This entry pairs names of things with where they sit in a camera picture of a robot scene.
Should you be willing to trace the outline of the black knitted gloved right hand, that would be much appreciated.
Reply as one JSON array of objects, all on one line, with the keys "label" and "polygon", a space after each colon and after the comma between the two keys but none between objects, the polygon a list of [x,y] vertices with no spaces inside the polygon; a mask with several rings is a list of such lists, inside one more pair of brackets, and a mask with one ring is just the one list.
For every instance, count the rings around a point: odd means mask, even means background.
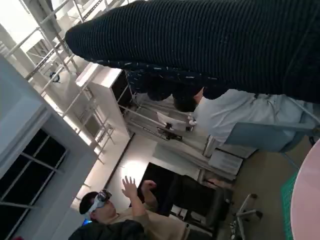
[{"label": "black knitted gloved right hand", "polygon": [[317,0],[140,0],[70,28],[65,42],[155,101],[232,89],[320,101]]}]

